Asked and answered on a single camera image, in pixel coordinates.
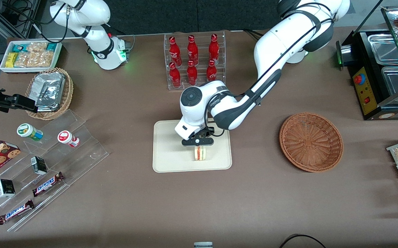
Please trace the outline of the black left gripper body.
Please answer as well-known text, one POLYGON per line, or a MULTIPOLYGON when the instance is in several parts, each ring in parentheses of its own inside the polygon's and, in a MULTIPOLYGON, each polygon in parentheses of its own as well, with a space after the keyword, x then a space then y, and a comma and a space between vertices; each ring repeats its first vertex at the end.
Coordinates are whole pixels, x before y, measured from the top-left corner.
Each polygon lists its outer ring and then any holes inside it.
POLYGON ((214 134, 214 128, 202 129, 196 134, 190 136, 188 140, 182 140, 181 144, 185 147, 188 146, 211 146, 214 140, 211 137, 214 134))

